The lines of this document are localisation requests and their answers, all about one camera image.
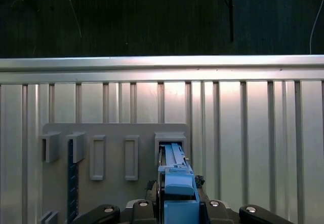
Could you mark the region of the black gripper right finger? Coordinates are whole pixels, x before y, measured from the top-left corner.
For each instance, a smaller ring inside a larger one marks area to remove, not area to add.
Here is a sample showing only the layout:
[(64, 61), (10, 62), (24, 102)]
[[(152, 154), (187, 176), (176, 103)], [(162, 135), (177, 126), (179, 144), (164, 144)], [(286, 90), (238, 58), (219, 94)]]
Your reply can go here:
[(195, 176), (195, 183), (199, 194), (199, 222), (200, 223), (291, 223), (260, 206), (245, 205), (238, 212), (233, 211), (220, 200), (211, 200), (203, 190), (204, 177)]

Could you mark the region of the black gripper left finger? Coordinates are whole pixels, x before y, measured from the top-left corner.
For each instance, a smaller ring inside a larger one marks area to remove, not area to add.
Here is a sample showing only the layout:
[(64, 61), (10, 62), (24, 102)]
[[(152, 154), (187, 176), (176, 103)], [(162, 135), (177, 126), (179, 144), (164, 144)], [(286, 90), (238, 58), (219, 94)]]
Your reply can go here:
[(157, 181), (150, 180), (146, 187), (146, 199), (131, 200), (123, 210), (111, 204), (100, 205), (76, 217), (72, 223), (159, 223), (156, 192)]

